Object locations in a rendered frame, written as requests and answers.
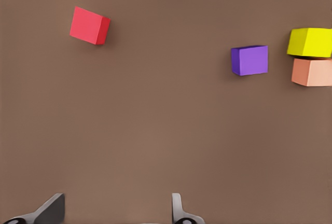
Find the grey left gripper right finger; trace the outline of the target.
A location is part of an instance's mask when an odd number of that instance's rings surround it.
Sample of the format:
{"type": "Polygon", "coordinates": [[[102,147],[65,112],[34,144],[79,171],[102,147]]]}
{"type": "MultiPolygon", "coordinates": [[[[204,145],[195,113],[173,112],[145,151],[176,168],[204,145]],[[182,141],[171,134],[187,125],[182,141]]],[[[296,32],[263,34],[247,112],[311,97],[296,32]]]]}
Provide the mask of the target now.
{"type": "Polygon", "coordinates": [[[172,193],[172,224],[205,224],[202,217],[183,210],[179,193],[172,193]]]}

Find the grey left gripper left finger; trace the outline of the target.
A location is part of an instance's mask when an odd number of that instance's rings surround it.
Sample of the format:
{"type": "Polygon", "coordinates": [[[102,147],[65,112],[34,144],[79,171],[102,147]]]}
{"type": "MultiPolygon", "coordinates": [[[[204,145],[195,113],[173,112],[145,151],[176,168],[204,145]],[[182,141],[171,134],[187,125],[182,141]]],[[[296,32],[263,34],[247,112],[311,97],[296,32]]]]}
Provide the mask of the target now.
{"type": "Polygon", "coordinates": [[[65,217],[65,194],[56,193],[36,211],[13,217],[3,224],[62,224],[65,217]]]}

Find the purple wooden cube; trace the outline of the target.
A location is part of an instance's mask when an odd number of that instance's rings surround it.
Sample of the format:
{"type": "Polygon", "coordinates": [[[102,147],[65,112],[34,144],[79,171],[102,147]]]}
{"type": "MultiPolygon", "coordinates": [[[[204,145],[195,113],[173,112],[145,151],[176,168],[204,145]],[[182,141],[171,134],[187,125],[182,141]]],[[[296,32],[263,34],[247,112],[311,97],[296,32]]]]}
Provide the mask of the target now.
{"type": "Polygon", "coordinates": [[[231,48],[232,72],[239,76],[268,72],[268,46],[231,48]]]}

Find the red wooden cube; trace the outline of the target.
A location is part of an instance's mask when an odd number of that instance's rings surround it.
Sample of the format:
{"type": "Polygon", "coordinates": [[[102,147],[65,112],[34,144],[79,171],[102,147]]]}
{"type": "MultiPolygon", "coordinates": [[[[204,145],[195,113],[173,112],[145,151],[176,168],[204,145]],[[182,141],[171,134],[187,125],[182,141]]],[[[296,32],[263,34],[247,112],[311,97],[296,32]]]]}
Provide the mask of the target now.
{"type": "Polygon", "coordinates": [[[103,45],[111,19],[94,12],[75,7],[70,36],[94,45],[103,45]]]}

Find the peach wooden cube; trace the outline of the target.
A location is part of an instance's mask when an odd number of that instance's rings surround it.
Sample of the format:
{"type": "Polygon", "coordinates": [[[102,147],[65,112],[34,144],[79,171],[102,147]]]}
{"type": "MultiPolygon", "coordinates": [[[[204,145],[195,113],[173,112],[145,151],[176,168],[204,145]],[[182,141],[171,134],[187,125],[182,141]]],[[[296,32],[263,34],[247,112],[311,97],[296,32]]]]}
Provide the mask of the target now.
{"type": "Polygon", "coordinates": [[[292,82],[306,87],[332,86],[332,60],[294,59],[292,82]]]}

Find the yellow wooden cube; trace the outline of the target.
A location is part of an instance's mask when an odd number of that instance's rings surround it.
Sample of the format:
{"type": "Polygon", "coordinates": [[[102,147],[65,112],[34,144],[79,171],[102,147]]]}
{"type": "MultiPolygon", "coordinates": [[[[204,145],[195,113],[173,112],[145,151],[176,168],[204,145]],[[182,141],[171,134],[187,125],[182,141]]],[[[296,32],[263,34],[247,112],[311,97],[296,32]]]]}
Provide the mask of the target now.
{"type": "Polygon", "coordinates": [[[302,57],[330,58],[332,55],[332,29],[292,29],[287,54],[302,57]]]}

